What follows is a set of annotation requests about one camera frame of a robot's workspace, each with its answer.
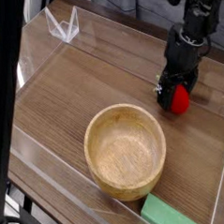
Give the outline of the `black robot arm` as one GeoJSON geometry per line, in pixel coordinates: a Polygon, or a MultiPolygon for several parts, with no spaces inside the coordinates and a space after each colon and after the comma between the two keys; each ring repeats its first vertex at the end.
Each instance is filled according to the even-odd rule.
{"type": "Polygon", "coordinates": [[[198,81],[199,64],[210,52],[210,36],[217,30],[222,0],[168,0],[177,6],[185,1],[184,20],[172,25],[165,47],[166,66],[157,84],[157,103],[172,113],[185,113],[189,96],[198,81]]]}

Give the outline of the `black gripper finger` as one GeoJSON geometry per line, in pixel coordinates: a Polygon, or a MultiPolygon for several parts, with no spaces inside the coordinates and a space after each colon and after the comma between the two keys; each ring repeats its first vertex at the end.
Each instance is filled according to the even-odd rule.
{"type": "Polygon", "coordinates": [[[177,82],[161,75],[157,83],[157,103],[164,111],[169,111],[172,107],[175,88],[177,82]]]}

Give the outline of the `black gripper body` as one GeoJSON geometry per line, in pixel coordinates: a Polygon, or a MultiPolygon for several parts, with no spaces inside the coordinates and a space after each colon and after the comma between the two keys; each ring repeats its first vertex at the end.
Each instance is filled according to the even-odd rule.
{"type": "Polygon", "coordinates": [[[199,73],[199,63],[176,66],[167,63],[160,75],[160,92],[170,93],[178,84],[182,84],[188,92],[195,86],[199,73]]]}

